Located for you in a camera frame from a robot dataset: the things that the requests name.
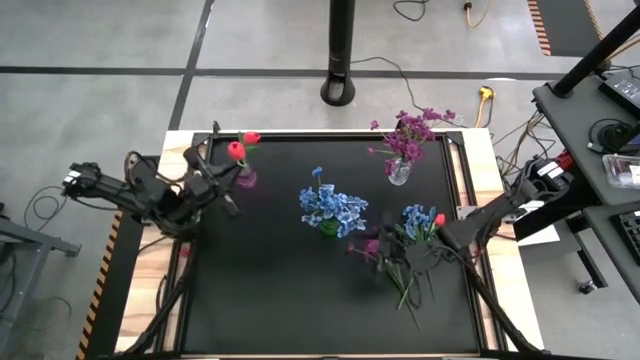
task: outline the black pole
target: black pole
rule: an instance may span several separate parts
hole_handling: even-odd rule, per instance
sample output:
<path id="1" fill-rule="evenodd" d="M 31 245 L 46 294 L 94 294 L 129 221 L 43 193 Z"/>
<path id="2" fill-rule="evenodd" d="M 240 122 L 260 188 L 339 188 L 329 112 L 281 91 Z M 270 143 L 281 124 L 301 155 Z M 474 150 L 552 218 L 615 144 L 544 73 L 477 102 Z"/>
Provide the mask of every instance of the black pole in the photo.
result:
<path id="1" fill-rule="evenodd" d="M 640 6 L 636 6 L 602 41 L 553 87 L 553 93 L 568 96 L 580 81 L 595 71 L 609 55 L 640 29 Z"/>
<path id="2" fill-rule="evenodd" d="M 332 106 L 349 104 L 356 96 L 351 81 L 351 43 L 356 0 L 331 0 L 329 12 L 329 70 L 320 97 Z"/>

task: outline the blue hydrangea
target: blue hydrangea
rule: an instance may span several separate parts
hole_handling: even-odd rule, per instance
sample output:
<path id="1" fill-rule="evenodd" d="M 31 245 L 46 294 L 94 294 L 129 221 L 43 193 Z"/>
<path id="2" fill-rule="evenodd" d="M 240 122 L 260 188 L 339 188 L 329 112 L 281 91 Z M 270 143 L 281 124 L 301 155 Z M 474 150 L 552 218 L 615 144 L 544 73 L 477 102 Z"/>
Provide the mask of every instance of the blue hydrangea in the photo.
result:
<path id="1" fill-rule="evenodd" d="M 424 213 L 424 206 L 416 204 L 407 206 L 402 212 L 402 215 L 406 218 L 403 227 L 407 236 L 412 240 L 416 240 L 418 238 L 418 231 L 421 231 L 423 234 L 429 231 L 437 214 L 435 206 L 429 209 L 429 214 L 427 215 Z"/>
<path id="2" fill-rule="evenodd" d="M 319 177 L 321 172 L 322 168 L 318 167 L 311 175 Z M 335 218 L 340 222 L 339 238 L 354 230 L 365 230 L 366 220 L 360 218 L 360 212 L 366 210 L 369 203 L 359 197 L 336 194 L 334 191 L 333 184 L 320 184 L 317 193 L 311 187 L 303 189 L 300 192 L 300 207 L 310 214 L 304 215 L 302 222 L 316 227 L 322 220 Z"/>

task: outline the plastic container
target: plastic container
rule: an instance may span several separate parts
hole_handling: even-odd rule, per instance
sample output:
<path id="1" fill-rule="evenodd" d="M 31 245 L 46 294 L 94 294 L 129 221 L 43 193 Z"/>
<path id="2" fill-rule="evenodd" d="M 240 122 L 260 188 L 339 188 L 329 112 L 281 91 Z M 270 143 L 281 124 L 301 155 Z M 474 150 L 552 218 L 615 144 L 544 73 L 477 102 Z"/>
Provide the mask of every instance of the plastic container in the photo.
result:
<path id="1" fill-rule="evenodd" d="M 602 161 L 609 184 L 618 188 L 640 189 L 640 157 L 605 155 Z"/>

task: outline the black and yellow striped tape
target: black and yellow striped tape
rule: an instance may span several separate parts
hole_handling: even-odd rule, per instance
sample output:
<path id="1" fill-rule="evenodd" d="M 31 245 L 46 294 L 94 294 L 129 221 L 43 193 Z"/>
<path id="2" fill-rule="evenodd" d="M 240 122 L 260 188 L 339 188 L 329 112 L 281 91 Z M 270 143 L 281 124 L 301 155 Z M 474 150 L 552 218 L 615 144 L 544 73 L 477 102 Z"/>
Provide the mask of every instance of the black and yellow striped tape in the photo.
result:
<path id="1" fill-rule="evenodd" d="M 96 313 L 98 312 L 98 305 L 100 305 L 100 298 L 102 297 L 102 290 L 107 280 L 107 274 L 109 272 L 109 263 L 111 262 L 111 255 L 113 254 L 113 247 L 115 246 L 116 238 L 118 237 L 118 229 L 120 229 L 120 222 L 122 221 L 122 211 L 116 211 L 116 215 L 111 225 L 111 232 L 109 233 L 109 240 L 107 241 L 107 248 L 102 257 L 100 264 L 100 271 L 98 272 L 98 278 L 96 279 L 96 288 L 93 290 L 93 296 L 91 297 L 91 304 L 89 304 L 89 312 L 87 318 L 84 321 L 84 327 L 82 329 L 82 336 L 80 337 L 80 344 L 78 345 L 78 352 L 76 353 L 76 360 L 84 360 L 87 349 L 89 348 L 89 339 L 91 339 L 91 330 L 96 320 Z"/>
<path id="2" fill-rule="evenodd" d="M 549 45 L 549 38 L 547 37 L 547 31 L 544 28 L 542 22 L 542 16 L 540 15 L 540 9 L 538 8 L 538 2 L 536 0 L 527 0 L 529 4 L 529 12 L 531 13 L 531 19 L 533 19 L 533 26 L 536 29 L 536 36 L 538 36 L 538 43 L 540 44 L 540 50 L 546 56 L 551 56 L 551 46 Z"/>
<path id="3" fill-rule="evenodd" d="M 538 8 L 537 0 L 527 0 L 527 4 L 529 5 L 529 12 L 531 13 L 531 19 L 533 19 L 533 26 L 536 29 L 536 35 L 538 37 L 538 43 L 540 44 L 540 50 L 546 56 L 551 56 L 551 45 L 549 44 L 549 38 L 547 37 L 547 31 L 544 27 L 544 22 L 542 20 L 542 15 L 540 14 L 540 9 Z M 584 0 L 584 4 L 587 8 L 587 12 L 589 12 L 589 17 L 591 17 L 591 22 L 593 23 L 593 27 L 598 34 L 598 38 L 602 40 L 602 31 L 600 31 L 600 26 L 598 26 L 598 21 L 596 21 L 596 17 L 593 14 L 593 9 L 591 8 L 591 2 L 589 0 Z"/>

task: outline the green vase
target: green vase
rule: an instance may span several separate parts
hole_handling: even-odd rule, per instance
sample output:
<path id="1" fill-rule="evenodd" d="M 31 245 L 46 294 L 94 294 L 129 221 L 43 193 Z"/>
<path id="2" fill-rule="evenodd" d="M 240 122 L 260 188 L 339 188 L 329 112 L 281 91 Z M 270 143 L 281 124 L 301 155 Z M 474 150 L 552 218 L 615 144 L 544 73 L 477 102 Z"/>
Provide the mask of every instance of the green vase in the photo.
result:
<path id="1" fill-rule="evenodd" d="M 320 231 L 322 231 L 326 237 L 336 237 L 338 235 L 339 227 L 340 222 L 336 219 L 322 220 L 320 222 Z"/>

